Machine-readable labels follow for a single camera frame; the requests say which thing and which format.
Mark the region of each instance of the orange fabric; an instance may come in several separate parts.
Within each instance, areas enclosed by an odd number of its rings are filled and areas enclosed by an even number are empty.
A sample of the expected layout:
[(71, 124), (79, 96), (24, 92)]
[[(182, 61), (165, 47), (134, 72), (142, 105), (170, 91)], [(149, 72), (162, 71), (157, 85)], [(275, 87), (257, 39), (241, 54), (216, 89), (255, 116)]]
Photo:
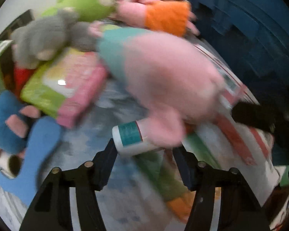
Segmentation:
[(147, 5), (145, 27), (183, 36), (189, 19), (190, 3), (187, 1), (154, 1)]

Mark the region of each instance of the teal label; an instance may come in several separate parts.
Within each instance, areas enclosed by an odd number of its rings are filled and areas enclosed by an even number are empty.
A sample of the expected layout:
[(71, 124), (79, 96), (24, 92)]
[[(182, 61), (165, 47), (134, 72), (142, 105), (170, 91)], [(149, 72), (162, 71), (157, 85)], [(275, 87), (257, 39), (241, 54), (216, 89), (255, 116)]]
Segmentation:
[(137, 122), (129, 122), (118, 126), (123, 146), (142, 142)]

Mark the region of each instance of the bottle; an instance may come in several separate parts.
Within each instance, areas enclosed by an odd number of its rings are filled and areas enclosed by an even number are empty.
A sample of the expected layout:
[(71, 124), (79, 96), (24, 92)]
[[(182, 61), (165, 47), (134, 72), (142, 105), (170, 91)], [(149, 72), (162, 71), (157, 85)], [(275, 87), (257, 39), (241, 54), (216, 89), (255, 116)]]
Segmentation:
[[(124, 123), (113, 127), (113, 141), (121, 156), (135, 156), (147, 151), (161, 149), (151, 143), (144, 131), (144, 120)], [(193, 132), (193, 126), (185, 124), (186, 133)]]

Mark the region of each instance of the pink plush toy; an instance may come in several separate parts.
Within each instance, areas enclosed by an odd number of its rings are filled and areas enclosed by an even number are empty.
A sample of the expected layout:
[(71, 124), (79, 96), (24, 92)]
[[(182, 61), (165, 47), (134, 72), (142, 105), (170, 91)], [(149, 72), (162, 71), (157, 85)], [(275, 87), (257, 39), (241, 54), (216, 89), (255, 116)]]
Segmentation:
[(146, 136), (157, 146), (173, 147), (185, 135), (184, 121), (209, 119), (224, 90), (224, 79), (200, 51), (183, 38), (141, 28), (100, 31), (97, 51), (111, 74), (149, 110)]
[(187, 28), (195, 35), (200, 34), (191, 22), (196, 16), (186, 0), (140, 0), (139, 3), (120, 0), (117, 3), (117, 19), (130, 26), (164, 31), (179, 37), (186, 33)]

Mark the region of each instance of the cardboard box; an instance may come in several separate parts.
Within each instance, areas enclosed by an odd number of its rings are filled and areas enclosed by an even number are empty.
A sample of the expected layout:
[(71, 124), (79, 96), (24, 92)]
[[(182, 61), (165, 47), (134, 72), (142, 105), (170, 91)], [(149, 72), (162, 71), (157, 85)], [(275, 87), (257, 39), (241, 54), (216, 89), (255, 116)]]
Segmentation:
[(0, 93), (6, 89), (15, 89), (12, 40), (0, 41)]

